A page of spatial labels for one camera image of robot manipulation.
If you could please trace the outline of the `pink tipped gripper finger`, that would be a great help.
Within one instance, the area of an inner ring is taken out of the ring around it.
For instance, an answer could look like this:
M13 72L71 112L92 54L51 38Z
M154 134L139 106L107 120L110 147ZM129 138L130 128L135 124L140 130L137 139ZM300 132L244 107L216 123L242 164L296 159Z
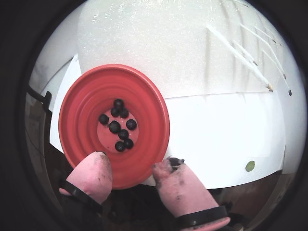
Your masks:
M177 231L216 231L230 222L227 210L183 159L169 157L152 166L160 199L174 216Z
M78 231L102 231L102 203L112 190L111 164L103 152L92 152L60 181L66 218Z

